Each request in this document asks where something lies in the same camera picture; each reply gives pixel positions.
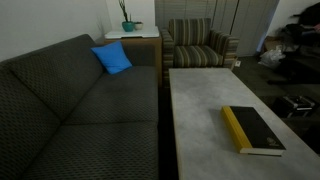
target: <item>white wall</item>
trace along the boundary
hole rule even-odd
[[[280,0],[267,35],[275,36],[285,25],[297,23],[298,18],[292,18],[291,16],[302,13],[304,9],[318,2],[319,0]]]
[[[81,34],[111,29],[105,0],[1,0],[0,61]]]
[[[106,0],[113,30],[122,29],[121,23],[125,21],[118,0]],[[144,27],[155,26],[154,0],[125,0],[128,20],[131,14],[132,21],[143,22]]]

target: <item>black bag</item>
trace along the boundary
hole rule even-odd
[[[300,24],[288,24],[283,31],[291,36],[294,43],[300,45],[313,46],[320,39],[320,34],[313,28],[304,28]]]
[[[305,9],[299,16],[299,24],[315,26],[320,23],[320,2]]]

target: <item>black book cover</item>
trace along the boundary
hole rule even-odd
[[[253,107],[230,106],[253,148],[279,149],[285,147]]]

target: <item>clutter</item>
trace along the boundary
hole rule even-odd
[[[261,54],[270,51],[271,49],[276,49],[277,45],[282,45],[282,39],[280,37],[267,36],[263,42]]]
[[[283,96],[275,100],[271,109],[281,118],[310,116],[319,104],[307,96]]]
[[[261,61],[258,62],[258,64],[262,64],[264,66],[267,66],[271,69],[276,69],[280,65],[280,59],[283,59],[286,57],[286,55],[282,54],[281,50],[282,46],[278,45],[276,47],[276,50],[269,50],[265,53],[263,53],[261,57]]]

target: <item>chair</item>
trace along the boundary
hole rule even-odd
[[[210,29],[211,19],[171,19],[162,35],[162,78],[169,87],[169,68],[233,69],[239,40]]]

